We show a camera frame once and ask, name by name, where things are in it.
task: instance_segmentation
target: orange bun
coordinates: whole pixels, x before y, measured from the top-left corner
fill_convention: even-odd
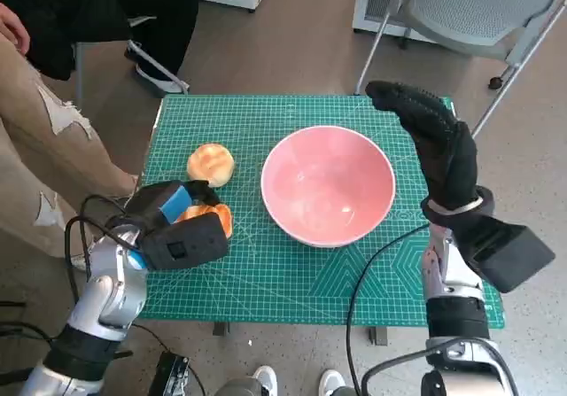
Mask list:
[[[234,171],[234,159],[220,144],[199,146],[187,160],[187,174],[191,179],[208,181],[211,188],[219,188],[229,181]]]
[[[232,237],[232,212],[226,204],[217,204],[216,206],[191,206],[181,215],[177,221],[187,221],[196,216],[206,213],[217,213],[221,219],[222,229],[227,238]]]

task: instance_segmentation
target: table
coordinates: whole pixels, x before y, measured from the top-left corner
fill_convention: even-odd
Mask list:
[[[270,219],[261,199],[264,159],[283,137],[313,125],[339,125],[376,142],[392,162],[397,193],[376,230],[338,249],[298,243]],[[169,96],[160,107],[143,184],[186,179],[188,156],[216,142],[237,167],[218,192],[234,215],[229,255],[198,268],[152,272],[144,318],[213,322],[345,324],[349,299],[367,260],[395,237],[426,223],[426,195],[411,138],[393,113],[378,112],[367,97]],[[425,326],[419,264],[428,232],[385,252],[361,289],[353,324]],[[498,292],[486,286],[493,328],[503,328]]]

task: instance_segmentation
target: person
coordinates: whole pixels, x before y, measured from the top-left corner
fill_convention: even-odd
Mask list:
[[[133,39],[172,74],[177,74],[195,29],[199,0],[0,0],[3,35],[41,73],[68,80],[75,69],[74,45]],[[130,27],[128,19],[147,17]],[[133,52],[136,76],[160,92],[182,89]]]
[[[345,379],[334,369],[323,372],[319,381],[318,396],[356,396],[353,388],[347,387]],[[251,377],[228,381],[215,396],[277,396],[276,372],[269,366],[256,369]]]
[[[136,176],[113,164],[89,121],[28,64],[27,32],[4,5],[0,22],[0,231],[62,258],[65,224],[76,215],[69,202],[89,193],[127,197]],[[71,251],[82,253],[78,228],[71,229]],[[72,263],[85,268],[82,255]]]

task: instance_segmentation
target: floor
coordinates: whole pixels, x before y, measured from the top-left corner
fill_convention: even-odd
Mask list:
[[[255,14],[202,4],[198,28],[181,76],[192,92],[351,93],[372,36],[351,29],[354,0],[263,0]],[[478,138],[479,181],[498,199],[497,214],[535,230],[555,250],[554,264],[505,295],[507,327],[493,337],[501,345],[525,395],[559,396],[567,385],[567,17],[541,46]],[[114,161],[139,173],[159,100],[131,79],[123,43],[89,48],[84,114]],[[370,77],[412,83],[454,98],[457,111],[474,123],[493,96],[486,84],[499,63],[471,59],[427,43],[399,50],[381,43]],[[63,97],[73,84],[52,82]],[[55,334],[70,307],[63,265],[0,236],[2,299],[26,299],[25,313],[4,309]],[[342,327],[239,323],[226,338],[211,335],[211,323],[146,322],[177,353],[190,357],[209,394],[227,379],[267,363],[278,374],[280,394],[314,395],[326,368],[346,366]],[[423,348],[426,331],[391,329],[387,347],[370,346],[356,330],[353,352],[359,374],[382,360]],[[45,347],[35,341],[0,341],[0,369],[35,364]],[[126,343],[134,357],[116,361],[105,394],[145,394],[159,358],[158,345],[140,330]],[[419,394],[423,361],[391,369],[371,384],[379,395]],[[9,388],[14,394],[17,386]],[[194,384],[191,390],[197,392]]]

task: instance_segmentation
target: mesh chair back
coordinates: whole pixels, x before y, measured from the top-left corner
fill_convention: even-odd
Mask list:
[[[493,46],[545,12],[553,0],[408,0],[406,13],[431,31],[462,43]]]

